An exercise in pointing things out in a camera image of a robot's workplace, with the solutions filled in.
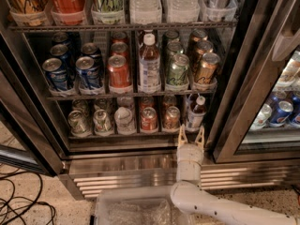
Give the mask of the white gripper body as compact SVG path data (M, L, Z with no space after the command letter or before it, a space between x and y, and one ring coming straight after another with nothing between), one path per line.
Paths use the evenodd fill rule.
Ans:
M195 144L183 144L177 147L177 165L197 164L199 166L203 163L203 150L200 146Z

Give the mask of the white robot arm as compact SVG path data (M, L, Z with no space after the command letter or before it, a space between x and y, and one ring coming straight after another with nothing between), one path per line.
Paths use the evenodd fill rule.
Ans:
M176 182L171 200L185 214L202 214L226 225L300 225L300 218L218 198L202 189L204 127L200 126L193 143L188 141L185 126L179 128Z

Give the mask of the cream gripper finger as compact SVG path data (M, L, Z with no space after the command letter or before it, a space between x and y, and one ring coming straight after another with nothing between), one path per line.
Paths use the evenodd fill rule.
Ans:
M195 139L196 145L199 146L200 148L204 147L204 132L205 132L204 126L200 126L198 135Z
M186 144L187 142L188 142L188 138L187 138L187 135L186 135L186 132L185 132L185 126L182 125L179 128L178 145L181 146L181 145Z

